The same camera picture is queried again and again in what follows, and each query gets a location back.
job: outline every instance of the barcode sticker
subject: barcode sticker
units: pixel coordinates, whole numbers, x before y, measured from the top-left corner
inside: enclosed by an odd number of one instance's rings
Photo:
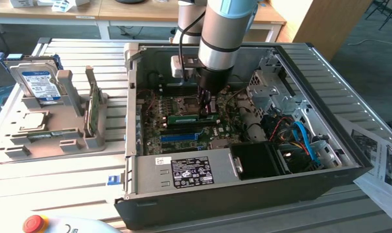
[[[156,158],[156,165],[171,164],[171,157]]]
[[[94,16],[76,16],[76,18],[95,19],[95,17],[94,17]]]

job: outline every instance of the floor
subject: floor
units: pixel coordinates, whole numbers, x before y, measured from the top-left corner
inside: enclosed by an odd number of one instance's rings
[[[376,12],[368,20],[362,17],[331,63],[380,117],[392,120],[392,45],[368,41],[358,46],[347,45],[363,39],[392,42],[392,19],[379,31],[386,16]],[[126,29],[135,39],[167,39],[171,28],[132,27]],[[14,53],[31,54],[39,37],[99,39],[95,26],[4,25],[4,38]],[[112,39],[132,39],[111,27]],[[0,86],[15,81],[0,66]]]

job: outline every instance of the paper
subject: paper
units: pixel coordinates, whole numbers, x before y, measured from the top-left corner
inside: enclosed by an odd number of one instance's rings
[[[14,8],[34,6],[34,0],[10,0]]]
[[[71,9],[72,5],[66,1],[56,1],[52,5],[54,12],[67,12]]]
[[[338,117],[374,169],[354,182],[392,218],[392,143]]]

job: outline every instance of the green motherboard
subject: green motherboard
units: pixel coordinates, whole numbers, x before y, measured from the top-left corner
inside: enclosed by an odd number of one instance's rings
[[[195,95],[138,97],[143,105],[143,155],[220,149],[240,143],[239,115],[230,115],[226,110],[232,95],[234,92],[227,92],[218,96],[216,114],[206,118],[199,117]],[[236,98],[228,102],[228,111],[235,111],[235,106]]]

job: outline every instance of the emergency stop button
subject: emergency stop button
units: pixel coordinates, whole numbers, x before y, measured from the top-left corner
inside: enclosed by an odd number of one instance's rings
[[[23,224],[26,233],[40,233],[47,228],[47,221],[39,215],[32,215],[27,218]]]

